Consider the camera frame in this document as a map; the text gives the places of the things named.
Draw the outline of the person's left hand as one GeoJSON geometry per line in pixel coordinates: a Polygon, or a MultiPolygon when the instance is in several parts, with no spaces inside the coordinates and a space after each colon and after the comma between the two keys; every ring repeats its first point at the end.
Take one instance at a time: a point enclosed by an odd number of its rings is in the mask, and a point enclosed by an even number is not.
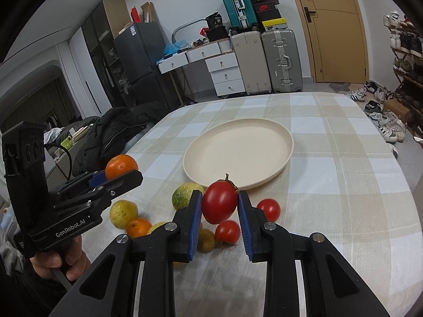
{"type": "Polygon", "coordinates": [[[54,251],[37,253],[30,258],[30,262],[36,274],[43,279],[56,279],[53,270],[61,268],[65,263],[69,266],[66,272],[66,277],[69,281],[75,281],[80,278],[91,265],[90,260],[82,249],[81,235],[71,241],[64,255],[54,251]]]}

